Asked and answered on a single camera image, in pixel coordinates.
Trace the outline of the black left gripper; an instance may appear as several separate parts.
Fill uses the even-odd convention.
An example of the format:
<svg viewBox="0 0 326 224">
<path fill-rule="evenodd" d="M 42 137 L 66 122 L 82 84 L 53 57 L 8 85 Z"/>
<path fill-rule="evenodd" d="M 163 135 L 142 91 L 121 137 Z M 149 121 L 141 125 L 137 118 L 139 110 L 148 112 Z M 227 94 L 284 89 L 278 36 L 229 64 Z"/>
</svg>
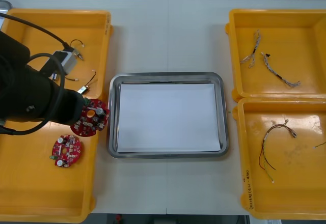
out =
<svg viewBox="0 0 326 224">
<path fill-rule="evenodd" d="M 63 98 L 50 121 L 71 126 L 81 117 L 84 104 L 84 98 L 80 93 L 64 89 Z"/>
</svg>

